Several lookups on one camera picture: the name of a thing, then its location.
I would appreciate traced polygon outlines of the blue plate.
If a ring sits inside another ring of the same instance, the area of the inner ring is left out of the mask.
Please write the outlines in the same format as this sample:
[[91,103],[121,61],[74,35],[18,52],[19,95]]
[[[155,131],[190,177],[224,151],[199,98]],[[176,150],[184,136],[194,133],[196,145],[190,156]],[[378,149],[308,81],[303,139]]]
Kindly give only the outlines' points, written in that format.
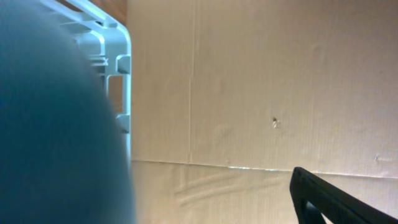
[[1,2],[1,222],[134,223],[99,77],[36,1]]

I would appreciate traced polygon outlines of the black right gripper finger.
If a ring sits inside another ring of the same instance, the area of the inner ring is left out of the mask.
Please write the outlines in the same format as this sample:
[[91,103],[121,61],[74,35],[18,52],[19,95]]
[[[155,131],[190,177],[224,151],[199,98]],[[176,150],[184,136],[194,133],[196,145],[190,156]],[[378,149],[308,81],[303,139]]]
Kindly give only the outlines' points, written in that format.
[[397,219],[352,197],[302,167],[295,167],[290,194],[300,224],[397,224]]

